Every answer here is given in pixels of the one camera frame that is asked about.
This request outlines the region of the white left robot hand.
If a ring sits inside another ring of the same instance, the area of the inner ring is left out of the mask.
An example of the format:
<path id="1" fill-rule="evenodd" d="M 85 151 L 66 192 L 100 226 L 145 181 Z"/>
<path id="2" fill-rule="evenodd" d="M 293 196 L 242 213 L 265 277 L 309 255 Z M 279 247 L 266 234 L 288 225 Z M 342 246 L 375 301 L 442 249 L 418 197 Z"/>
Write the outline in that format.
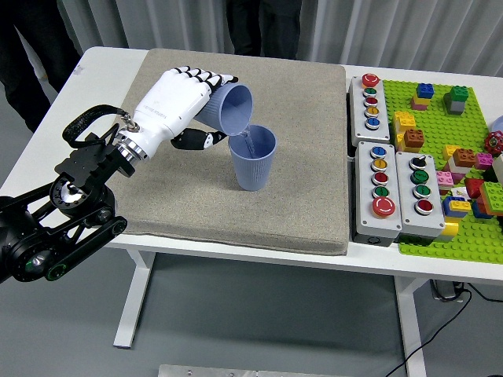
<path id="1" fill-rule="evenodd" d="M 209 102 L 210 96 L 238 77 L 182 66 L 165 71 L 134 110 L 139 131 L 129 138 L 142 158 L 155 155 L 159 145 L 177 137 Z"/>

